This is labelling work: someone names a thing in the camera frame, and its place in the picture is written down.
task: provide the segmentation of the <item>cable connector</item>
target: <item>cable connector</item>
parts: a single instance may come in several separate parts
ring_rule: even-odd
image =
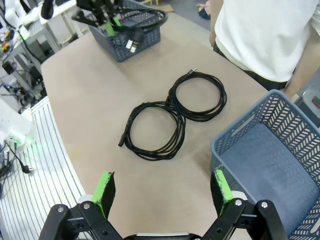
[[[191,70],[187,73],[187,76],[190,76],[190,75],[193,74],[196,70],[197,70],[197,68],[191,69]]]
[[[23,165],[23,166],[21,166],[21,168],[22,168],[22,172],[24,174],[29,174],[29,173],[34,171],[34,168],[33,167],[29,167],[28,165]]]
[[[126,134],[126,133],[123,133],[123,134],[121,135],[120,141],[119,141],[119,143],[118,143],[118,146],[119,146],[119,147],[122,147],[122,146],[124,145],[126,137],[127,137],[127,134]]]
[[[131,53],[135,53],[136,49],[141,46],[145,39],[144,31],[142,29],[135,29],[127,33],[129,38],[128,42],[126,43],[126,48],[130,49]]]

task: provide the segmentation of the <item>beige table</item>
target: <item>beige table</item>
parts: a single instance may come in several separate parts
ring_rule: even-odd
[[[223,82],[228,99],[222,113],[205,123],[187,120],[184,143],[172,160],[150,162],[118,147],[132,109],[144,100],[165,100],[176,79],[193,68]],[[217,217],[210,191],[211,141],[266,94],[264,88],[184,35],[170,18],[161,27],[160,43],[123,63],[115,62],[87,34],[48,59],[42,74],[85,191],[93,193],[103,171],[115,171],[109,220],[123,237],[137,232],[205,233]],[[184,83],[178,97],[186,107],[204,110],[215,105],[218,91],[199,79]],[[149,109],[134,122],[132,140],[156,149],[174,128],[166,112]]]

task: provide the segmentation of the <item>power cord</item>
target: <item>power cord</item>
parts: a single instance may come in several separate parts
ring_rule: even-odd
[[[177,98],[177,88],[185,81],[194,78],[203,78],[214,84],[220,91],[220,99],[218,104],[206,111],[191,111],[184,107]],[[186,131],[186,118],[196,122],[206,122],[217,116],[225,107],[227,103],[227,94],[222,82],[215,76],[196,72],[196,69],[190,70],[187,74],[178,78],[173,87],[169,90],[169,95],[166,101],[156,101],[142,103],[135,107],[126,123],[124,133],[121,136],[118,146],[126,145],[128,149],[133,151],[137,156],[148,161],[159,161],[172,159],[181,148]],[[146,108],[160,108],[167,111],[175,120],[176,129],[170,140],[161,148],[157,150],[144,150],[136,147],[131,140],[131,127],[138,114]]]
[[[178,100],[177,98],[178,86],[184,83],[185,81],[188,81],[194,78],[202,78],[202,79],[208,80],[210,83],[214,84],[218,88],[220,92],[220,98],[219,98],[219,102],[215,107],[208,109],[206,111],[191,111],[186,107],[184,107],[181,104],[181,102]],[[215,116],[217,116],[224,109],[227,103],[227,93],[225,91],[224,85],[219,80],[219,78],[206,73],[198,72],[196,71],[196,69],[194,69],[194,70],[190,70],[187,74],[178,78],[178,80],[174,83],[172,88],[169,90],[169,94],[166,101],[174,104],[187,119],[196,121],[196,122],[207,122],[213,119]]]
[[[6,183],[6,180],[7,180],[8,176],[9,176],[11,168],[14,165],[15,159],[17,159],[19,161],[23,173],[29,174],[34,170],[32,167],[29,167],[28,165],[24,165],[22,163],[22,161],[20,160],[20,158],[17,156],[17,154],[16,154],[16,152],[17,152],[17,141],[14,141],[14,151],[12,150],[10,145],[6,141],[4,141],[4,146],[0,150],[0,153],[5,149],[6,146],[8,146],[9,151],[7,152],[7,158],[6,158],[7,165],[4,168],[2,168],[1,171],[0,171],[0,178],[4,177],[3,182],[0,183],[0,197],[2,196],[2,193],[4,191],[4,185]],[[11,161],[9,160],[10,159],[10,152],[12,152],[13,156],[14,156]]]
[[[17,150],[17,142],[14,141],[14,151],[12,150],[12,148],[10,147],[9,144],[7,144],[9,150],[13,153],[14,157],[19,161],[22,172],[24,174],[29,174],[31,173],[34,169],[32,167],[29,167],[28,165],[24,165],[23,162],[20,160],[20,158],[16,155],[16,150]]]
[[[135,118],[146,108],[160,108],[167,111],[176,123],[175,131],[170,140],[157,150],[144,150],[136,147],[131,139],[130,131]],[[180,110],[173,104],[165,101],[146,102],[135,107],[126,123],[124,133],[121,136],[118,146],[123,144],[133,151],[137,156],[148,161],[159,161],[172,159],[181,148],[186,132],[186,118],[181,114]]]
[[[141,47],[147,33],[156,28],[159,28],[168,19],[168,15],[165,11],[153,8],[121,8],[117,10],[117,14],[122,15],[121,19],[119,20],[121,22],[123,22],[125,19],[136,17],[142,14],[150,14],[151,16],[153,16],[150,17],[150,19],[156,19],[156,21],[149,20],[149,24],[145,25],[138,24],[133,26],[125,26],[118,24],[119,22],[117,22],[114,18],[110,18],[110,22],[112,23],[112,27],[114,28],[114,30],[127,36],[128,42],[125,47],[127,49],[130,49],[132,53],[134,53],[137,48]]]

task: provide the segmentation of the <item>basket handle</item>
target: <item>basket handle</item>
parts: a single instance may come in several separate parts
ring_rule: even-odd
[[[254,113],[251,117],[249,117],[244,123],[241,124],[241,126],[239,126],[236,130],[232,130],[233,133],[231,134],[231,137],[233,137],[234,135],[236,135],[238,132],[241,131],[241,129],[243,129],[248,123],[250,123],[252,121],[252,119],[254,119],[256,116],[256,114]]]

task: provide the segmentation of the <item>blue plastic basket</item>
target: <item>blue plastic basket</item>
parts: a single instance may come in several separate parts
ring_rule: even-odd
[[[123,0],[123,6],[131,9],[149,8],[146,5],[131,0]],[[155,23],[158,20],[159,17],[155,14],[144,12],[142,14],[126,18],[124,22],[121,22],[121,24],[124,26],[138,27]],[[128,38],[125,34],[117,32],[115,36],[109,36],[105,25],[98,28],[89,26],[89,29],[92,32],[94,39],[119,63],[160,42],[160,27],[157,27],[144,34],[143,43],[136,49],[135,53],[132,53],[130,52],[130,49],[126,48]]]
[[[211,150],[211,171],[221,168],[251,202],[273,201],[289,239],[319,239],[320,132],[282,92],[265,95]]]

